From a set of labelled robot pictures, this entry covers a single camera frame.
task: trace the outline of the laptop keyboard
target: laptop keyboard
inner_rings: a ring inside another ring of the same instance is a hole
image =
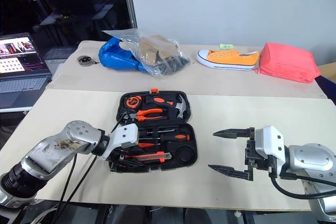
[[[0,82],[0,93],[20,92],[27,90],[39,90],[47,80],[44,78],[19,79]]]

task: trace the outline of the green sticker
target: green sticker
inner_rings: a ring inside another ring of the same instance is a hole
[[[219,44],[220,49],[233,49],[232,44]]]

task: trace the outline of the hammer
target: hammer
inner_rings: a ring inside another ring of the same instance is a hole
[[[152,97],[147,95],[146,96],[146,103],[156,103],[157,105],[161,107],[172,107],[177,108],[179,110],[179,114],[177,115],[178,118],[183,118],[183,113],[186,109],[186,103],[181,95],[179,95],[181,99],[181,103],[173,102],[173,101],[167,101],[160,97]]]

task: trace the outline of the white shoe sole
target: white shoe sole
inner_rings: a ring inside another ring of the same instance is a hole
[[[216,69],[231,69],[231,70],[242,70],[242,71],[250,71],[255,68],[255,64],[251,66],[247,65],[232,65],[232,64],[223,64],[223,63],[214,63],[202,58],[197,52],[197,61],[209,68]]]

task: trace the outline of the white wall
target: white wall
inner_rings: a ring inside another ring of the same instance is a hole
[[[336,61],[336,0],[133,0],[138,28],[184,44],[260,46],[267,41]]]

